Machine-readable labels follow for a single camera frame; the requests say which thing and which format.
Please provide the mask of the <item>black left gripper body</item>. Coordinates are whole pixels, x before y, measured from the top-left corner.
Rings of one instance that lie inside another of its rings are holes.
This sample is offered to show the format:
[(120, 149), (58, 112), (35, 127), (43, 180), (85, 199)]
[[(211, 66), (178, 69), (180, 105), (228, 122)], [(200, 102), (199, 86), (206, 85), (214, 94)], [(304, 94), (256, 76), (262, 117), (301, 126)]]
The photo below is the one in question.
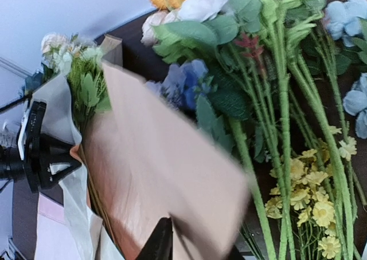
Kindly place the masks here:
[(45, 111), (46, 103), (34, 101), (25, 112), (16, 145), (1, 147), (1, 180), (25, 178), (33, 193), (50, 189), (49, 141), (41, 132)]

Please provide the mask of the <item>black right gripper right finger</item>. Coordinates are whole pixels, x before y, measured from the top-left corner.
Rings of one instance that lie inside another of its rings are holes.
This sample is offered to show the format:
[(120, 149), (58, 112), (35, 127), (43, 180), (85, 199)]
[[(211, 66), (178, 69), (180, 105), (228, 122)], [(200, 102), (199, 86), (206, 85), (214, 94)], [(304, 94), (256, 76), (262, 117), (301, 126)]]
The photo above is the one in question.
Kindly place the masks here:
[(238, 239), (233, 245), (230, 253), (227, 256), (227, 260), (251, 260), (252, 252), (244, 240)]

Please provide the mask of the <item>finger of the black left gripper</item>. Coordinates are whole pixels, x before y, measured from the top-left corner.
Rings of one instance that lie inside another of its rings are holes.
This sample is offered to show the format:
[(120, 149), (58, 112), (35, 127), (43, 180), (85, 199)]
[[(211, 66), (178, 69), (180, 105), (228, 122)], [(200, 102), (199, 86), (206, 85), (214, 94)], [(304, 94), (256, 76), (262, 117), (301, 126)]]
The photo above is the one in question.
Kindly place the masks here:
[(57, 185), (59, 181), (81, 167), (81, 162), (50, 163), (42, 173), (42, 189), (48, 190)]
[(71, 156), (73, 144), (66, 143), (47, 134), (40, 136), (40, 160), (44, 164), (68, 164), (80, 166), (81, 162)]

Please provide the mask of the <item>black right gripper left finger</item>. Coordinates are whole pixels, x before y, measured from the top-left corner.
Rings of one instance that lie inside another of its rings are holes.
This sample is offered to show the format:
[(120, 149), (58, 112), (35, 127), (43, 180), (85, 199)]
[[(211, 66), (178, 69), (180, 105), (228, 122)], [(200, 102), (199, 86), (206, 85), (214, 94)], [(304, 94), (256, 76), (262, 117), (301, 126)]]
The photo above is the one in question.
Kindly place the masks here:
[(161, 218), (149, 236), (137, 260), (172, 260), (173, 224), (171, 218)]

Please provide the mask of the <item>peach wrapping paper sheet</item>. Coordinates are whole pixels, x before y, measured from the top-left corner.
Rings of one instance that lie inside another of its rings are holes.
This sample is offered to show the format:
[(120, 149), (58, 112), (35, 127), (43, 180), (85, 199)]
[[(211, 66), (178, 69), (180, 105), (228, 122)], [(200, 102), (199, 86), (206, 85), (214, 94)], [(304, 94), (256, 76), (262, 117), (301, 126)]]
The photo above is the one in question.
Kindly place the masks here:
[(112, 109), (83, 136), (88, 172), (125, 259), (158, 221), (174, 223), (174, 259), (225, 259), (249, 199), (242, 169), (141, 76), (102, 63)]

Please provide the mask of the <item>white hydrangea green leaf bunch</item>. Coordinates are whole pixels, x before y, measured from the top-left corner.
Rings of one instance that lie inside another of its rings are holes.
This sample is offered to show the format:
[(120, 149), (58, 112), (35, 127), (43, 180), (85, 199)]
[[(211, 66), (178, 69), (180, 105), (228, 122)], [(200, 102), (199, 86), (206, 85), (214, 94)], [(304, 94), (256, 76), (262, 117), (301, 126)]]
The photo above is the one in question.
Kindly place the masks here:
[(67, 78), (71, 89), (73, 120), (80, 132), (96, 113), (111, 109), (101, 66), (103, 56), (98, 46), (63, 46), (52, 54), (52, 68)]

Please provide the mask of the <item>blue hydrangea bunch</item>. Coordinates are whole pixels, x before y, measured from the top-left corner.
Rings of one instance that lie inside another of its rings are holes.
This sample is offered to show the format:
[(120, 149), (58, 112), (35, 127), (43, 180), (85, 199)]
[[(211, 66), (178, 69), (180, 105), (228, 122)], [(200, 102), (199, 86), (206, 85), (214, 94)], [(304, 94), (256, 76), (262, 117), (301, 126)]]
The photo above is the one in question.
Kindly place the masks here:
[(36, 71), (33, 75), (25, 78), (25, 83), (21, 88), (20, 95), (25, 96), (37, 90), (44, 83), (43, 72)]

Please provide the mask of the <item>grey-white wrapping paper sheet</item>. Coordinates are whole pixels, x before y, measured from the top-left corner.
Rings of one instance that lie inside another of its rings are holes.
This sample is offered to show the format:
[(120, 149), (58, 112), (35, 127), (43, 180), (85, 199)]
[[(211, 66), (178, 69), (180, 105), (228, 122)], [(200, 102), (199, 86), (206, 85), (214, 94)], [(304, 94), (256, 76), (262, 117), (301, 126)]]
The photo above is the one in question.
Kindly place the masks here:
[[(82, 136), (72, 119), (72, 96), (66, 77), (52, 78), (33, 93), (46, 103), (41, 132), (68, 144), (80, 145)], [(87, 206), (87, 168), (84, 164), (59, 182), (63, 190), (64, 218), (79, 259), (123, 259), (102, 218)]]

